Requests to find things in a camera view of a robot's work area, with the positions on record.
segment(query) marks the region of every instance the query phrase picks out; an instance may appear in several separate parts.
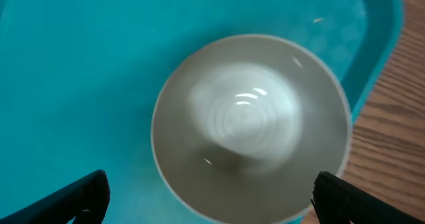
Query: empty bowl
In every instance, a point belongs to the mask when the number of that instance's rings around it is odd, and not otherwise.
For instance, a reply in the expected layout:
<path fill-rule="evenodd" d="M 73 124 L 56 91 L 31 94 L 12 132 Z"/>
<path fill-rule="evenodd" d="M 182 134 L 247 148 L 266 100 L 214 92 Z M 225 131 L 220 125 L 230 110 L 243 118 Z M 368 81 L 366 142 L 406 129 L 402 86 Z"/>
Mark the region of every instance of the empty bowl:
<path fill-rule="evenodd" d="M 320 171 L 341 175 L 349 106 L 314 54 L 268 35 L 221 39 L 163 87 L 151 141 L 176 197 L 211 221 L 274 223 L 305 214 Z"/>

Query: teal surface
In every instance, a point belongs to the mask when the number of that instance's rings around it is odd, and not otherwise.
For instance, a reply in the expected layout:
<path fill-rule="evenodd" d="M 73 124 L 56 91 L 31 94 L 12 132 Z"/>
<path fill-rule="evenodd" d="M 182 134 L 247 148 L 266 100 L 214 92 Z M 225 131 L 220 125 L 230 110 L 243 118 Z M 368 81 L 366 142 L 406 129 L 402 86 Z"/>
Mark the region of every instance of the teal surface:
<path fill-rule="evenodd" d="M 0 0 L 0 217 L 104 169 L 104 223 L 205 222 L 151 154 L 177 65 L 229 35 L 277 35 L 329 65 L 355 121 L 401 26 L 400 0 Z"/>

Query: bowl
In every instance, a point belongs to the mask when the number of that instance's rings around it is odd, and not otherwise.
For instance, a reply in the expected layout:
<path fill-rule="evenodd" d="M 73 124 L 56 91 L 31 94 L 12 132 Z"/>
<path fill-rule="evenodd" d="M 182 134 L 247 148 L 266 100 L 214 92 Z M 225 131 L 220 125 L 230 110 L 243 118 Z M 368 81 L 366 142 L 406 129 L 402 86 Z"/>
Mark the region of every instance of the bowl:
<path fill-rule="evenodd" d="M 268 35 L 215 41 L 188 57 L 157 99 L 158 170 L 198 215 L 274 223 L 305 215 L 320 171 L 341 175 L 350 149 L 347 99 L 326 65 Z"/>

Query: gray bowl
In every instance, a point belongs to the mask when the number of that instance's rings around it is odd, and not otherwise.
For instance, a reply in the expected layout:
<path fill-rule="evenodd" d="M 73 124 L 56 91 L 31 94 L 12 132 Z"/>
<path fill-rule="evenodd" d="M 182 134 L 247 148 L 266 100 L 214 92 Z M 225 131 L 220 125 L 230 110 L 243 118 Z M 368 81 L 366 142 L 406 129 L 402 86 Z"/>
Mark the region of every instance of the gray bowl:
<path fill-rule="evenodd" d="M 211 221 L 273 223 L 306 213 L 320 171 L 341 175 L 350 112 L 314 54 L 268 35 L 213 42 L 166 82 L 153 114 L 170 190 Z"/>

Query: wood grain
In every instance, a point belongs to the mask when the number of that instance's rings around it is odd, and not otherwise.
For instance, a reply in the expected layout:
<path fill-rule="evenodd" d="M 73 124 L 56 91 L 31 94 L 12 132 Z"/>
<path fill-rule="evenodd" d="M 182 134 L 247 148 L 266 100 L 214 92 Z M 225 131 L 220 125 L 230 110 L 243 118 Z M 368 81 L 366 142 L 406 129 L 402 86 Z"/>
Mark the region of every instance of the wood grain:
<path fill-rule="evenodd" d="M 402 36 L 353 130 L 343 179 L 425 221 L 425 0 L 404 0 Z M 314 210 L 303 223 L 319 223 Z"/>

